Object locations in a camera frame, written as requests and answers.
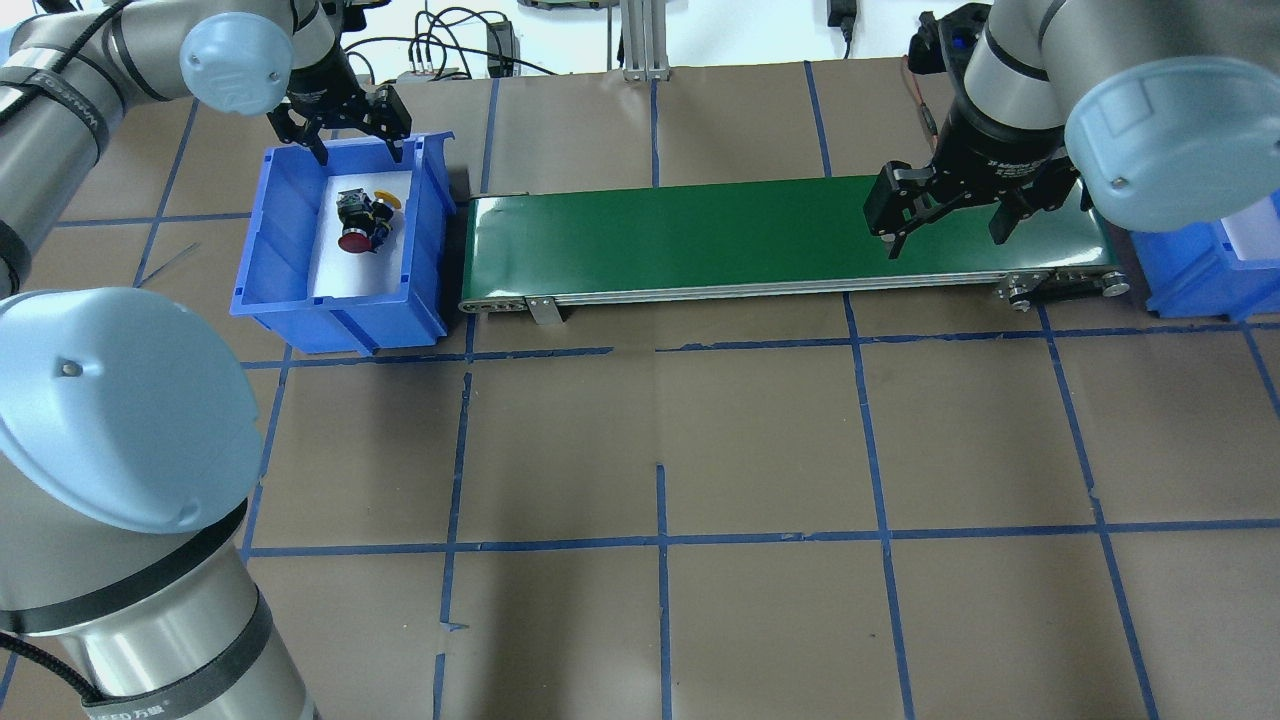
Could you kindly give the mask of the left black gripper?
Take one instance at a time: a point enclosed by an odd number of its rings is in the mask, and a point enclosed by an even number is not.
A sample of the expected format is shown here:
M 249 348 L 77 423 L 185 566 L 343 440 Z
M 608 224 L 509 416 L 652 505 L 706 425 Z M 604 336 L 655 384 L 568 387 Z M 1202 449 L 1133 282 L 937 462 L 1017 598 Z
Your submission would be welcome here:
M 394 85 L 366 90 L 346 54 L 332 50 L 319 63 L 291 73 L 285 101 L 268 113 L 278 140 L 306 147 L 320 167 L 329 151 L 320 140 L 324 129 L 355 129 L 385 142 L 393 163 L 404 156 L 412 118 Z

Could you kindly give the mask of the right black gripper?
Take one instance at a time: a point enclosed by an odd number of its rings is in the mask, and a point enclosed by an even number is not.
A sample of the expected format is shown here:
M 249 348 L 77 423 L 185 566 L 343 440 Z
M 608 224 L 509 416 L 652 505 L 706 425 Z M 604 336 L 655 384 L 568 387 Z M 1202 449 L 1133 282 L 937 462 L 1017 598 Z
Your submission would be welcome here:
M 864 202 L 870 233 L 884 236 L 890 260 L 909 234 L 952 211 L 993 205 L 989 236 L 1005 245 L 1038 211 L 1055 211 L 1080 179 L 1062 128 L 1018 129 L 955 102 L 931 160 L 887 161 Z

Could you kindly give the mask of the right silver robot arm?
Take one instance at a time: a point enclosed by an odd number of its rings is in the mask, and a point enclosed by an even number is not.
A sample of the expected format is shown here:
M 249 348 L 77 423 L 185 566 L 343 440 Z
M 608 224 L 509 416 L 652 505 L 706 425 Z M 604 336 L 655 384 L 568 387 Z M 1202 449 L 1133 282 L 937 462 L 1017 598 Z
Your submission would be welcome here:
M 995 206 L 1005 243 L 1074 188 L 1129 231 L 1230 217 L 1279 183 L 1275 1 L 991 1 L 925 13 L 908 51 L 952 105 L 931 160 L 883 165 L 863 211 L 897 258 L 923 225 Z

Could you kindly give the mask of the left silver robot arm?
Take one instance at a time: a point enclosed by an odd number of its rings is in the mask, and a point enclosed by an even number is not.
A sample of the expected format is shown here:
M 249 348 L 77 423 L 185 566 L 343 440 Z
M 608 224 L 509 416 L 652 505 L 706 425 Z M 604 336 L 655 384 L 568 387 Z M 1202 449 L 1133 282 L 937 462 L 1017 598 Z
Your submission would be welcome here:
M 340 49 L 361 1 L 118 1 L 3 33 L 3 646 L 91 719 L 316 719 L 230 541 L 260 477 L 243 369 L 136 287 L 23 291 L 127 113 L 193 96 L 285 142 L 411 120 Z

